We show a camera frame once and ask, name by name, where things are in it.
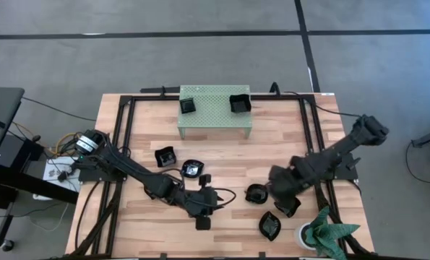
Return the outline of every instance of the yellow wire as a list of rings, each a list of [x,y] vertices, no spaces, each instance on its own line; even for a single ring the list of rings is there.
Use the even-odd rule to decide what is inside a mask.
[[[66,134],[66,135],[64,135],[62,138],[60,138],[60,140],[57,142],[57,144],[56,144],[56,150],[55,150],[55,155],[56,155],[56,157],[58,157],[58,156],[62,156],[62,155],[59,155],[59,145],[61,145],[61,143],[65,140],[65,139],[67,139],[67,138],[69,138],[69,137],[71,137],[71,136],[75,136],[75,135],[78,135],[78,137],[79,137],[79,134],[77,134],[77,133],[68,133],[68,134]]]
[[[26,132],[28,132],[31,136],[32,136],[32,138],[35,136],[34,134],[33,134],[33,132],[31,132],[27,127],[25,127],[25,126],[23,126],[23,125],[21,125],[20,123],[16,123],[16,122],[12,122],[14,125],[16,125],[16,126],[18,126],[18,127],[20,127],[21,129],[24,129]],[[68,152],[65,152],[64,154],[59,154],[59,146],[61,145],[61,143],[65,140],[65,139],[67,139],[67,138],[69,138],[69,137],[71,137],[71,136],[75,136],[75,135],[77,135],[78,137],[79,137],[79,134],[77,134],[77,133],[68,133],[68,134],[66,134],[66,135],[64,135],[62,138],[60,138],[60,140],[57,142],[57,144],[56,144],[56,149],[53,151],[53,150],[51,150],[51,148],[50,147],[48,147],[48,146],[46,146],[46,145],[43,145],[41,142],[40,142],[40,145],[42,146],[42,147],[44,147],[44,148],[46,148],[47,149],[47,151],[48,152],[50,152],[52,155],[55,155],[56,156],[56,158],[58,157],[58,156],[62,156],[62,155],[72,155],[72,153],[68,153]]]

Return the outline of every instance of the wooden tabletop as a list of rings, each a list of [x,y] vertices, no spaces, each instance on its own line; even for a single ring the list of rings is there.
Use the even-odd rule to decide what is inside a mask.
[[[119,94],[106,94],[100,104],[95,128],[112,133],[119,106]],[[323,108],[337,111],[334,95],[316,94],[317,103]],[[178,164],[188,159],[205,163],[204,173],[212,175],[211,185],[232,189],[237,199],[211,216],[211,230],[197,231],[195,220],[178,207],[161,201],[152,201],[144,193],[142,184],[128,178],[121,195],[113,257],[211,257],[211,256],[313,256],[314,252],[299,248],[293,231],[312,221],[318,213],[313,189],[298,198],[301,206],[292,218],[287,218],[273,205],[272,198],[265,204],[253,205],[245,201],[244,191],[252,183],[266,183],[271,165],[286,166],[293,155],[304,155],[306,142],[298,102],[252,101],[253,129],[249,139],[237,129],[187,129],[185,140],[179,137],[177,101],[137,102],[134,112],[130,149],[132,158],[150,170],[157,168],[154,151],[173,146]],[[311,122],[311,110],[308,118]],[[326,147],[344,137],[339,115],[319,111]],[[119,143],[123,141],[126,120],[122,121]],[[315,150],[317,141],[313,140]],[[198,181],[186,181],[188,189],[198,190]],[[364,208],[356,190],[347,181],[334,181],[335,193],[344,223],[361,227],[353,234],[359,243],[373,251],[371,236]],[[70,230],[66,253],[74,250],[79,214],[93,183],[82,185]],[[103,184],[94,191],[85,210],[79,241],[90,232],[98,216]],[[225,199],[228,193],[219,193]],[[271,211],[280,218],[282,230],[270,242],[258,230],[261,216]],[[108,223],[104,227],[100,252],[105,251]]]

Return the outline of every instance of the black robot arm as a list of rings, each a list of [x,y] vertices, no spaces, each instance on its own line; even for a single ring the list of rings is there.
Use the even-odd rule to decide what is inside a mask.
[[[182,180],[166,173],[152,173],[122,154],[103,132],[86,131],[78,140],[76,149],[81,156],[74,168],[102,170],[108,174],[120,172],[131,176],[144,184],[146,194],[152,199],[185,209],[191,217],[207,218],[213,211],[222,208],[217,205],[219,198],[214,188],[202,183],[200,190],[188,191]]]
[[[363,115],[356,120],[351,133],[331,147],[306,157],[293,156],[287,168],[274,165],[269,174],[268,191],[286,206],[296,194],[318,184],[327,171],[338,167],[344,155],[360,145],[382,144],[388,132],[375,117]]]

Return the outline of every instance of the black container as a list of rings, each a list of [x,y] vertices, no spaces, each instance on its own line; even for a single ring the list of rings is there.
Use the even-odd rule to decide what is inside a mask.
[[[198,160],[187,160],[184,162],[181,172],[184,177],[197,178],[202,174],[203,166],[203,162]]]
[[[229,103],[231,104],[231,112],[233,113],[243,113],[251,111],[250,95],[231,95],[229,97]]]
[[[283,212],[287,217],[294,216],[296,210],[298,207],[300,207],[301,201],[295,197],[293,201],[291,201],[289,204],[279,204],[277,202],[274,202],[274,206],[279,209],[281,212]]]
[[[176,163],[176,155],[173,147],[165,147],[155,151],[155,159],[158,167],[165,167]]]
[[[195,112],[194,98],[186,98],[179,101],[181,106],[181,113],[191,113]]]
[[[261,184],[252,184],[248,187],[245,194],[245,200],[255,204],[263,204],[267,201],[266,186]]]
[[[280,220],[271,212],[266,212],[259,221],[259,231],[269,241],[275,240],[280,232]]]

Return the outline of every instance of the green platform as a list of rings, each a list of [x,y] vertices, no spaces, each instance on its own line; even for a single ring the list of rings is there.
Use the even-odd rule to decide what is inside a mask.
[[[251,113],[232,113],[229,96],[250,95],[248,85],[182,85],[179,100],[194,98],[196,111],[181,113],[179,108],[178,130],[182,139],[187,128],[236,128],[244,129],[245,138],[251,132]]]

